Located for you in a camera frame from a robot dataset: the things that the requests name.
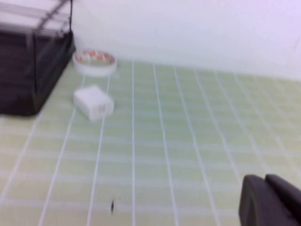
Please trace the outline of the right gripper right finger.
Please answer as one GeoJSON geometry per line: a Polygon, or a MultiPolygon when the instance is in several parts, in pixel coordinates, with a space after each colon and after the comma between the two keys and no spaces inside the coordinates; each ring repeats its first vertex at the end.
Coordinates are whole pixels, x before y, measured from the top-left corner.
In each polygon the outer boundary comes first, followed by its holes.
{"type": "Polygon", "coordinates": [[[301,190],[276,174],[267,174],[265,181],[299,225],[301,225],[301,190]]]}

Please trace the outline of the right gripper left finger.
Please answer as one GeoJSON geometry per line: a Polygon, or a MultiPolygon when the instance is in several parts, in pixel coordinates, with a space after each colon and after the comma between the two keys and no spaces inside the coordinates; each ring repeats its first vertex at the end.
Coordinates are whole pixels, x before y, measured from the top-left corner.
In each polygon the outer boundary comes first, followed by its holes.
{"type": "Polygon", "coordinates": [[[289,214],[280,199],[265,180],[256,175],[243,179],[239,202],[242,226],[287,226],[289,214]]]}

